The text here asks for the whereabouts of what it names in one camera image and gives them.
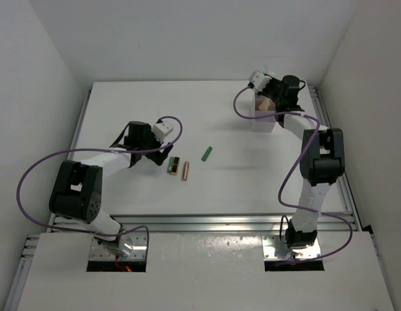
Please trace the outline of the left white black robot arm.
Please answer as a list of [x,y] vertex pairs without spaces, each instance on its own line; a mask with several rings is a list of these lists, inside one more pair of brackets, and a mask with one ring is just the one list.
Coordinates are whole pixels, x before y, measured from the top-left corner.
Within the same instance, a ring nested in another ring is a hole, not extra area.
[[160,166],[173,148],[160,150],[173,125],[131,121],[112,142],[108,152],[81,161],[63,161],[49,200],[51,213],[80,222],[105,241],[118,238],[121,225],[102,208],[104,179],[137,164],[142,157]]

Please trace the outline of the beige makeup sponge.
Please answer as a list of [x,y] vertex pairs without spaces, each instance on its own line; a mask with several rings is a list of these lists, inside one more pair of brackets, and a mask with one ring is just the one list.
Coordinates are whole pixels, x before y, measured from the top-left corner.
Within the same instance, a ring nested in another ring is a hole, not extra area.
[[271,110],[271,101],[269,99],[264,99],[258,106],[259,111],[270,111]]

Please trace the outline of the clear cotton pad pouch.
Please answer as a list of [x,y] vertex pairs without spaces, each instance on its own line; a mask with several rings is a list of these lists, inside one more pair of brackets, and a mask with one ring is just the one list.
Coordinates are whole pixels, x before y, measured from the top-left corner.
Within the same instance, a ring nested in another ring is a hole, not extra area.
[[276,76],[277,75],[277,72],[271,70],[271,68],[267,64],[262,66],[262,73],[264,75],[269,75],[269,76]]

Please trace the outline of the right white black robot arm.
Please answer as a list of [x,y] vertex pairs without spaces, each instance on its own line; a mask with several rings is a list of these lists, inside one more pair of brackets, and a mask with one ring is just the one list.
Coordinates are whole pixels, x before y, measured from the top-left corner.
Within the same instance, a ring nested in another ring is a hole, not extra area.
[[302,80],[293,75],[268,81],[259,94],[275,105],[275,120],[301,142],[301,153],[286,176],[299,168],[303,187],[294,215],[280,239],[288,248],[312,246],[317,238],[317,221],[327,192],[345,171],[343,132],[322,126],[317,118],[298,105]]

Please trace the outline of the rose gold lipstick tube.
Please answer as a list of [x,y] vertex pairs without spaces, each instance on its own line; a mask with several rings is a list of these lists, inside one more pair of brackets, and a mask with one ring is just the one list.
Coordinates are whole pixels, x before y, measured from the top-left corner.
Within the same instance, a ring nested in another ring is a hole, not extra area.
[[190,163],[188,161],[186,161],[183,165],[183,171],[182,171],[182,175],[181,175],[182,181],[187,180],[188,174],[189,174],[189,168],[190,168]]

